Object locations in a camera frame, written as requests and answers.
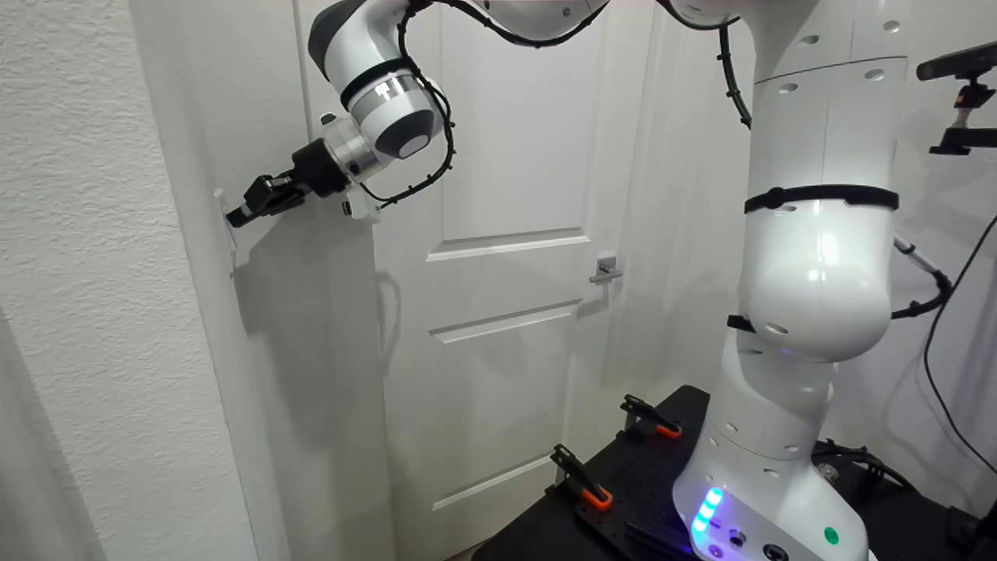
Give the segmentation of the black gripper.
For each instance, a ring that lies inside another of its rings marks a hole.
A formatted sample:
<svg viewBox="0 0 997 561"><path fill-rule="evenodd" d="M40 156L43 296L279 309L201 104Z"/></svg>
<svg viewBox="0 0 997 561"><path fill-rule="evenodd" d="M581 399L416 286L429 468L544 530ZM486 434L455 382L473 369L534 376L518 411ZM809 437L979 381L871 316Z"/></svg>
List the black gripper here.
<svg viewBox="0 0 997 561"><path fill-rule="evenodd" d="M245 203L231 208L224 221L231 229L245 229L248 221L258 217L257 208L292 208L309 192L329 197L329 192L339 192L345 184L348 179L333 162L327 147L320 141L313 141L309 147L292 154L290 173L257 179L244 192Z"/></svg>

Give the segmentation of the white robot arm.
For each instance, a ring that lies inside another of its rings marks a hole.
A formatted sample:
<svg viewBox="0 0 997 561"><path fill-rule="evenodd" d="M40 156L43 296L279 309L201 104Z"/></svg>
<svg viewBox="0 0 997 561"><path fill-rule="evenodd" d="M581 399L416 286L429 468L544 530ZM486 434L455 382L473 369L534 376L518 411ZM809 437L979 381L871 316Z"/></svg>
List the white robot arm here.
<svg viewBox="0 0 997 561"><path fill-rule="evenodd" d="M406 54L406 26L449 4L518 46L559 46L612 0L333 0L309 57L342 116L257 179L235 229L329 197L452 131L441 94ZM737 312L723 373L670 499L697 561L875 561L861 514L809 453L840 363L893 317L892 182L911 0L659 0L678 26L750 29L750 182Z"/></svg>

